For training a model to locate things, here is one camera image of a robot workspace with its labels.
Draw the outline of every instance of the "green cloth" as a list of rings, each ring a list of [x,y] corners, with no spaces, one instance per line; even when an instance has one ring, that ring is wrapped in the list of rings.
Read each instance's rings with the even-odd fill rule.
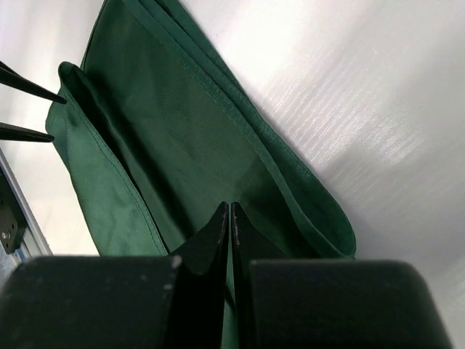
[[[238,201],[291,257],[354,256],[339,205],[176,0],[106,1],[81,68],[59,74],[68,103],[46,129],[101,255],[165,255]],[[229,306],[225,321],[235,348]]]

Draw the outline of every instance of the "dark green garment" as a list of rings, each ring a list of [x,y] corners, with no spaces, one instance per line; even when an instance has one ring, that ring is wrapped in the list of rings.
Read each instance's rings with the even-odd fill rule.
[[[289,256],[353,257],[339,205],[177,1],[106,1],[81,69],[59,72],[46,129],[100,254],[164,255],[238,201]]]

